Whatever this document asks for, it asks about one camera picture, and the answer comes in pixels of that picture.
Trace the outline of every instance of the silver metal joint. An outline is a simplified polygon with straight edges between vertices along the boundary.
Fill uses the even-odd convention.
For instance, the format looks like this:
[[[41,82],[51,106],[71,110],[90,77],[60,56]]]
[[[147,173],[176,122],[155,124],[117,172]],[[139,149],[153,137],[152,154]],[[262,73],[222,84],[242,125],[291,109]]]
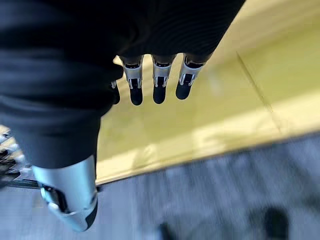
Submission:
[[[158,87],[159,77],[164,78],[162,87],[165,88],[167,86],[170,71],[171,71],[171,66],[172,64],[170,64],[169,66],[158,66],[155,63],[155,60],[153,59],[153,76],[152,77],[153,77],[153,84],[155,87]]]
[[[183,85],[184,82],[185,82],[186,75],[187,74],[188,75],[192,75],[191,81],[188,83],[189,87],[191,87],[192,84],[194,84],[199,72],[203,68],[203,65],[198,67],[198,68],[188,67],[187,64],[186,64],[186,58],[187,58],[187,56],[184,55],[183,56],[183,61],[182,61],[182,64],[181,64],[181,69],[180,69],[179,83],[180,83],[180,85]]]
[[[143,62],[143,56],[141,56],[140,62],[137,62],[134,65],[126,64],[124,61],[122,61],[123,64],[123,70],[126,76],[126,80],[129,84],[130,89],[134,89],[132,81],[134,79],[137,79],[137,88],[141,89],[142,87],[142,62]]]
[[[117,87],[117,82],[116,82],[116,81],[112,81],[112,82],[111,82],[111,87],[112,87],[113,89],[115,89],[115,88]]]

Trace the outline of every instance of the robotic finger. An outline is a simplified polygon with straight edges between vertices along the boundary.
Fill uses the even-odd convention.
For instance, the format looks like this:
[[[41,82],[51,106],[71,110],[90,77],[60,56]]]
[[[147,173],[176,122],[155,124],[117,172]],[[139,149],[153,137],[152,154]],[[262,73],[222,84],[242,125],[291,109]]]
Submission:
[[[152,55],[153,61],[153,100],[161,104],[166,98],[166,87],[171,71],[172,63],[176,55],[157,56]]]
[[[122,64],[126,80],[130,88],[131,102],[138,106],[143,101],[142,94],[142,62],[143,55],[137,57],[123,57],[119,56]]]
[[[117,81],[110,82],[109,88],[111,89],[111,91],[114,94],[113,104],[116,105],[120,102],[120,93],[119,93],[119,89],[117,86]]]
[[[175,95],[178,99],[184,100],[189,96],[191,86],[194,84],[199,72],[211,57],[209,55],[199,56],[188,53],[183,54],[179,81],[176,86]]]

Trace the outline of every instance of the gray floor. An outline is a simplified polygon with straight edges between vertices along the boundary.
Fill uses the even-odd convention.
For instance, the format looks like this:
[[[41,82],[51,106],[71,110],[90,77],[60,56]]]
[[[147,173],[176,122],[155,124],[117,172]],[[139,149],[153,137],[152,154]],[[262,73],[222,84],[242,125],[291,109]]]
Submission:
[[[252,148],[114,182],[99,193],[84,233],[52,216],[38,190],[0,192],[0,239],[157,240],[167,223],[178,240],[264,238],[269,206],[283,208],[289,239],[320,236],[320,134]]]

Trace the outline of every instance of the yellow surface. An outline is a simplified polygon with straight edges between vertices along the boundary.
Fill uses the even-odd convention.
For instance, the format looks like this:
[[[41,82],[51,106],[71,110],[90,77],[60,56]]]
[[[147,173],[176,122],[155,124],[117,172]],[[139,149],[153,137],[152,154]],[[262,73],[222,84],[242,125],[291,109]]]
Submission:
[[[319,44],[320,1],[247,0],[184,101],[177,56],[160,105],[146,55],[142,105],[123,77],[102,119],[97,182],[320,129]]]

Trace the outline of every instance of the black fingertip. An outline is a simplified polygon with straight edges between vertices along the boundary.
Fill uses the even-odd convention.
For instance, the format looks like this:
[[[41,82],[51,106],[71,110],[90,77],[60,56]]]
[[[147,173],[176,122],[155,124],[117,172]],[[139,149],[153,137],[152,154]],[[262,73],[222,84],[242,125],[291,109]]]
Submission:
[[[116,105],[120,102],[120,93],[119,93],[119,89],[118,86],[116,85],[115,88],[112,89],[113,91],[113,104]]]
[[[153,87],[153,100],[156,104],[162,104],[166,98],[166,87]]]
[[[130,89],[130,98],[131,102],[138,106],[142,103],[143,97],[142,97],[142,88],[135,88]]]
[[[176,86],[175,95],[178,99],[184,100],[189,96],[191,86],[188,84],[181,85],[180,82],[178,82],[178,85]]]

